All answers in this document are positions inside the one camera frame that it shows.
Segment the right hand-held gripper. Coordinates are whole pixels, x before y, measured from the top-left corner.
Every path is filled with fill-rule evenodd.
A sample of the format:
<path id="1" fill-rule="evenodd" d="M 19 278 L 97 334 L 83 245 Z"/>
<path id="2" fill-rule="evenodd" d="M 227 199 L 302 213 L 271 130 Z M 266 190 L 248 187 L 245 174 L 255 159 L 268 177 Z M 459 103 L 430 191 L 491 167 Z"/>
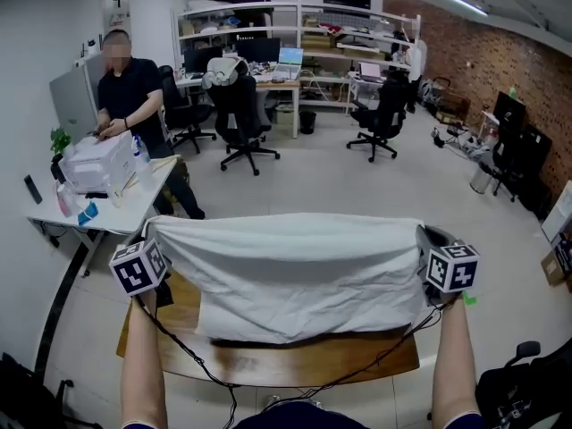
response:
<path id="1" fill-rule="evenodd" d="M 419 276 L 428 305 L 437 305 L 441 295 L 458 295 L 475 283 L 480 254 L 472 245 L 429 225 L 416 227 L 420 251 Z"/>

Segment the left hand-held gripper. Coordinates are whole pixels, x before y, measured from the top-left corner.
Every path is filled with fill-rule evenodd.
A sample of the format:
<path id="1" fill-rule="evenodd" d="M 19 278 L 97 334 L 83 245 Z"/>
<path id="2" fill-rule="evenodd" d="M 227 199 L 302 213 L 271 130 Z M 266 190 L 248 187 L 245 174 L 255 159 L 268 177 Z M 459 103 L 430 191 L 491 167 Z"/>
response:
<path id="1" fill-rule="evenodd" d="M 157 306 L 166 307 L 173 304 L 168 285 L 170 263 L 163 256 L 155 236 L 148 231 L 148 223 L 144 223 L 128 245 L 114 251 L 109 269 L 129 297 L 155 290 Z"/>

